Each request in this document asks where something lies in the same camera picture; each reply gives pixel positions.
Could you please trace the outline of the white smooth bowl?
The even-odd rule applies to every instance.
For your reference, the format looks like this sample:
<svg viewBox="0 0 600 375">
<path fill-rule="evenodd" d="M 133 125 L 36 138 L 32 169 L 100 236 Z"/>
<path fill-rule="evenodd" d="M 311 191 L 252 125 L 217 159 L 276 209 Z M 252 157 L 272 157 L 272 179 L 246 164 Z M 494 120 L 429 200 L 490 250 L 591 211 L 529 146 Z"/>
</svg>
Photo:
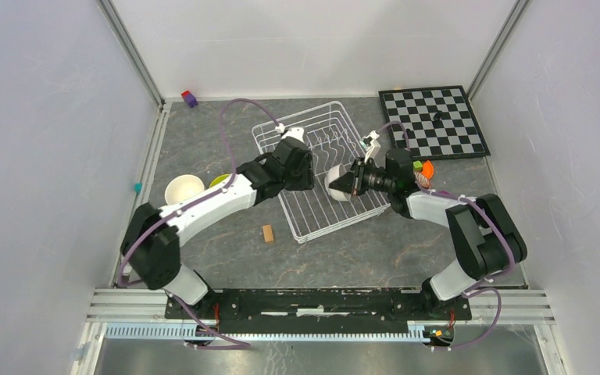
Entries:
<svg viewBox="0 0 600 375">
<path fill-rule="evenodd" d="M 342 164 L 331 167 L 324 178 L 324 187 L 329 198 L 337 202 L 349 202 L 352 195 L 347 189 L 345 182 L 341 180 L 347 173 Z"/>
</svg>

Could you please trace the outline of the white wire dish rack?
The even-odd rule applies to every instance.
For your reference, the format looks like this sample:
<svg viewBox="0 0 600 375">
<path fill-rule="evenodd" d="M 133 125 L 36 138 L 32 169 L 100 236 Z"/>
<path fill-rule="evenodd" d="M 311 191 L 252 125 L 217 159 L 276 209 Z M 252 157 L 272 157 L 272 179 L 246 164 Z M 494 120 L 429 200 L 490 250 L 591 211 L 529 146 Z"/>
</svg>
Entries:
<svg viewBox="0 0 600 375">
<path fill-rule="evenodd" d="M 379 216 L 390 207 L 385 194 L 368 191 L 339 202 L 329 196 L 325 179 L 333 167 L 349 169 L 353 160 L 365 155 L 360 133 L 339 101 L 282 116 L 286 127 L 304 129 L 304 141 L 312 151 L 314 188 L 282 191 L 279 200 L 293 238 L 304 243 Z"/>
</svg>

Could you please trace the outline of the yellow bowl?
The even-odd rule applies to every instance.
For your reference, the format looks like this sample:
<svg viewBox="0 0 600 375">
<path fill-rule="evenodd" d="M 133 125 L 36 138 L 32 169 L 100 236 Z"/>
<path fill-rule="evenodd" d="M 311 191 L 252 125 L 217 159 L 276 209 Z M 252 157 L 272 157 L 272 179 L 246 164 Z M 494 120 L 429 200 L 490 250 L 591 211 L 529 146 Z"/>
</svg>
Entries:
<svg viewBox="0 0 600 375">
<path fill-rule="evenodd" d="M 215 177 L 215 178 L 214 178 L 214 179 L 211 181 L 211 183 L 210 183 L 209 187 L 210 187 L 210 188 L 213 188 L 213 187 L 217 186 L 218 184 L 221 184 L 221 183 L 223 183 L 224 181 L 227 181 L 229 178 L 230 178 L 230 174 L 229 174 L 229 173 L 226 173 L 226 174 L 219 175 L 218 177 Z"/>
</svg>

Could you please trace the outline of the beige ceramic bowl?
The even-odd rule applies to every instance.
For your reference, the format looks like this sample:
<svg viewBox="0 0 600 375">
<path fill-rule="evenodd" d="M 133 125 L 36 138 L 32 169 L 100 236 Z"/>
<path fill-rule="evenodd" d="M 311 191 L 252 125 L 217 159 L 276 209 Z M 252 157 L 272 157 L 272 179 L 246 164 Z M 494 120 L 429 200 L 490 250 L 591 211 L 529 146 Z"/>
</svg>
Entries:
<svg viewBox="0 0 600 375">
<path fill-rule="evenodd" d="M 205 190 L 202 180 L 192 174 L 184 174 L 171 180 L 164 191 L 167 205 L 185 203 L 190 198 L 200 195 Z"/>
</svg>

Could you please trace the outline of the blue patterned bowl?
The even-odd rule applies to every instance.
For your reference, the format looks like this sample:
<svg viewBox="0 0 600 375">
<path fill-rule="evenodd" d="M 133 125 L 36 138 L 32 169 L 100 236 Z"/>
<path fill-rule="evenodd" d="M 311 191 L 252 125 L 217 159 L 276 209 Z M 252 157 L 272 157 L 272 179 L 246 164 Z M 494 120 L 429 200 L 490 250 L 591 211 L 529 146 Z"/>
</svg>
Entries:
<svg viewBox="0 0 600 375">
<path fill-rule="evenodd" d="M 430 181 L 422 174 L 415 173 L 417 183 L 424 189 L 431 189 Z"/>
</svg>

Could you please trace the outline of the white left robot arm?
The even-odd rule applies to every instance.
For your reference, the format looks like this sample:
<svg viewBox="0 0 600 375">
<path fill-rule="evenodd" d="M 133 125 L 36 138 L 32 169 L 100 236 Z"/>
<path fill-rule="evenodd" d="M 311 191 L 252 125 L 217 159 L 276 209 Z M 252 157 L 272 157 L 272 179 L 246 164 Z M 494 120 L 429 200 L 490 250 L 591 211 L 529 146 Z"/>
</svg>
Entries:
<svg viewBox="0 0 600 375">
<path fill-rule="evenodd" d="M 184 301 L 195 318 L 214 308 L 209 285 L 180 260 L 180 249 L 214 223 L 282 191 L 314 187 L 313 155 L 303 142 L 281 140 L 272 152 L 241 164 L 222 184 L 181 203 L 156 208 L 144 203 L 134 211 L 120 252 L 150 290 L 165 290 Z"/>
</svg>

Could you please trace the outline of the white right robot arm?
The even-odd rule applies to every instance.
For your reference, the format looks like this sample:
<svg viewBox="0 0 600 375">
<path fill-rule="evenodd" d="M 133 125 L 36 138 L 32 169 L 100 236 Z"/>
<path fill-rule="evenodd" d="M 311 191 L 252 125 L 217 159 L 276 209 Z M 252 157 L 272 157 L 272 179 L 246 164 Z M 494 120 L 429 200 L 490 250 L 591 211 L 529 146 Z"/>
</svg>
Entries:
<svg viewBox="0 0 600 375">
<path fill-rule="evenodd" d="M 469 198 L 427 189 L 415 174 L 409 151 L 387 151 L 385 164 L 357 158 L 350 168 L 331 168 L 324 180 L 332 199 L 348 201 L 368 191 L 385 193 L 400 216 L 435 223 L 449 230 L 455 260 L 425 280 L 420 309 L 431 318 L 443 317 L 459 296 L 506 274 L 527 257 L 527 246 L 502 200 L 495 194 Z"/>
</svg>

